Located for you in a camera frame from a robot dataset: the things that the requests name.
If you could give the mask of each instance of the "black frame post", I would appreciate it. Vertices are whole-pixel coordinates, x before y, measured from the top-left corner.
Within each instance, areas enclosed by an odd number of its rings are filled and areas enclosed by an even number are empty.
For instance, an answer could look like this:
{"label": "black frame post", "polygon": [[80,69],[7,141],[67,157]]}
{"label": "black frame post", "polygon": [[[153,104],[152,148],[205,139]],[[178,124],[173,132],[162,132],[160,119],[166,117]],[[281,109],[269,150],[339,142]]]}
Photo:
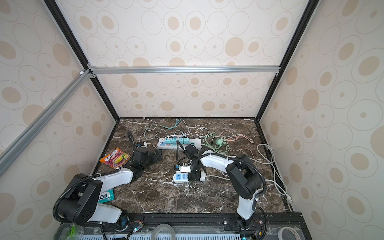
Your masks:
{"label": "black frame post", "polygon": [[[55,0],[44,0],[45,4],[47,5],[49,11],[51,12],[53,18],[55,19],[57,25],[59,26],[61,32],[67,39],[68,43],[70,44],[72,50],[76,54],[77,58],[79,59],[81,65],[84,69],[89,69],[92,73],[92,69],[88,67],[88,59],[85,56],[84,52],[82,51],[79,43],[76,40],[76,37],[74,36],[73,32],[71,31],[68,23],[66,22],[63,14],[61,13],[57,3]],[[119,120],[119,115],[117,114],[115,108],[113,107],[110,99],[108,98],[106,92],[104,91],[103,86],[101,85],[100,81],[97,79],[97,77],[94,75],[94,77],[91,78],[91,81],[93,85],[95,86],[97,92],[103,99],[105,105],[107,106],[109,112],[112,114],[112,117],[115,119],[115,121]]]}
{"label": "black frame post", "polygon": [[291,39],[291,42],[288,45],[287,51],[285,52],[284,57],[281,61],[280,71],[277,74],[277,76],[275,76],[275,78],[273,79],[272,84],[269,87],[267,94],[265,95],[265,98],[264,98],[263,103],[260,107],[260,110],[257,113],[257,116],[256,116],[257,121],[260,121],[260,119],[262,118],[262,116],[263,116],[263,114],[264,114],[264,112],[268,106],[268,103],[271,100],[271,98],[272,98],[272,96],[276,90],[276,87],[279,84],[280,79],[283,76],[285,69],[288,66],[289,61],[291,60],[292,55],[293,55],[297,45],[299,44],[299,41],[300,41],[304,31],[305,31],[305,28],[307,27],[307,25],[308,25],[308,23],[312,17],[313,12],[317,7],[318,2],[319,2],[319,0],[309,0],[307,7],[305,8],[304,13],[300,19],[299,25],[297,26],[296,31],[293,34],[293,37]]}

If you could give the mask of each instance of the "patterned wallpaper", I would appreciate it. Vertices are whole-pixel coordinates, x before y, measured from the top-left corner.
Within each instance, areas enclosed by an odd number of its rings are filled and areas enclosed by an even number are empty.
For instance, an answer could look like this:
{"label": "patterned wallpaper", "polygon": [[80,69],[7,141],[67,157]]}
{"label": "patterned wallpaper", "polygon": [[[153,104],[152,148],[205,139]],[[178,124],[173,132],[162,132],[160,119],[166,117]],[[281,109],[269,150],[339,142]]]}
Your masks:
{"label": "patterned wallpaper", "polygon": [[323,0],[261,124],[315,240],[383,239],[384,1]]}
{"label": "patterned wallpaper", "polygon": [[308,0],[60,0],[93,66],[279,65]]}
{"label": "patterned wallpaper", "polygon": [[99,74],[120,117],[256,116],[274,73]]}
{"label": "patterned wallpaper", "polygon": [[90,174],[115,121],[90,80],[0,177],[0,239],[51,240],[53,204],[72,177]]}
{"label": "patterned wallpaper", "polygon": [[1,154],[82,67],[40,1],[0,1],[0,29]]}

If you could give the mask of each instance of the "brown marble surface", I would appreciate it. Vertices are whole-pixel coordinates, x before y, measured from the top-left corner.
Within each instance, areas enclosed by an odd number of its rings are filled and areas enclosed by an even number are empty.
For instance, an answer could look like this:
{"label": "brown marble surface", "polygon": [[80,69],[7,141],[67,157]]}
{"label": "brown marble surface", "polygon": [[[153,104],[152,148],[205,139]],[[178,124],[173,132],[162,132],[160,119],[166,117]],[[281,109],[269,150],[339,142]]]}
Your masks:
{"label": "brown marble surface", "polygon": [[[156,130],[148,132],[147,138],[152,138],[160,129],[164,129],[159,125],[172,127],[175,119],[154,119],[158,127]],[[257,144],[261,143],[256,125],[251,119],[185,119],[186,124],[191,128],[196,125],[207,127],[210,132],[221,134],[225,130],[229,130],[237,134],[245,134],[253,140],[253,144],[244,138],[234,142],[229,142],[232,151],[228,155],[237,155],[241,151],[239,149],[251,149],[254,159],[262,158],[257,152]],[[144,130],[153,122],[146,119],[122,119],[108,146],[107,153],[112,152],[119,147],[126,153],[131,153],[133,148],[127,139],[127,131],[131,130],[136,143]],[[172,130],[165,129],[169,135],[174,134],[176,130],[182,132],[187,131],[187,127],[181,122]],[[230,135],[228,132],[223,133],[224,136]],[[165,132],[161,131],[158,137],[165,137]],[[146,141],[154,144],[158,143],[158,139]],[[249,150],[244,152],[252,157]],[[149,169],[137,181],[118,186],[114,188],[115,199],[108,202],[121,208],[126,209],[129,213],[229,213],[235,212],[238,205],[238,195],[232,187],[230,181],[216,177],[208,177],[205,182],[190,182],[182,184],[174,184],[172,176],[175,173],[173,167],[176,164],[175,150],[163,150],[163,160],[150,166]],[[272,171],[269,165],[255,163],[260,173],[266,179],[273,179]],[[110,170],[104,164],[100,165],[99,172]],[[213,168],[207,168],[208,175],[217,175],[224,177],[223,173]],[[265,197],[259,198],[258,204],[264,208],[266,212],[285,212],[283,201],[280,194],[273,185],[269,185]]]}

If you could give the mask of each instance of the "snack bag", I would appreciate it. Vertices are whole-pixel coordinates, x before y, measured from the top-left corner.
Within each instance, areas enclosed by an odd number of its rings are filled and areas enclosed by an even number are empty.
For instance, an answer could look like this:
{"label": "snack bag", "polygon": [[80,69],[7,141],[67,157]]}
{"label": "snack bag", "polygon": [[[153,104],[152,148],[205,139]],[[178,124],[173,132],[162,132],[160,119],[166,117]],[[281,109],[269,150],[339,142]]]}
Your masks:
{"label": "snack bag", "polygon": [[111,168],[118,168],[124,165],[131,156],[116,148],[113,152],[100,159],[100,162],[110,166]]}

